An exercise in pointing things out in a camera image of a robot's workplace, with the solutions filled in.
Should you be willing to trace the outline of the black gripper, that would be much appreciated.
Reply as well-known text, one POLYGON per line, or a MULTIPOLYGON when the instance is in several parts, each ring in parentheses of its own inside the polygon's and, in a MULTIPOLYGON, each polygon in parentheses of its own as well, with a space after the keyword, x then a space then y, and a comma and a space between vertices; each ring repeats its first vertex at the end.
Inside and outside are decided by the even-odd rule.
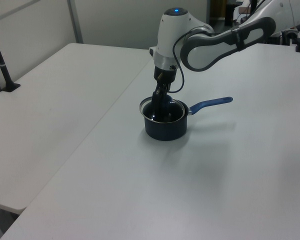
POLYGON ((176 74, 176 69, 164 70, 160 69, 157 66, 154 68, 153 77, 157 82, 157 86, 155 88, 155 91, 152 93, 151 99, 154 118, 157 118, 160 115, 162 102, 170 90, 171 83, 175 81, 176 74))

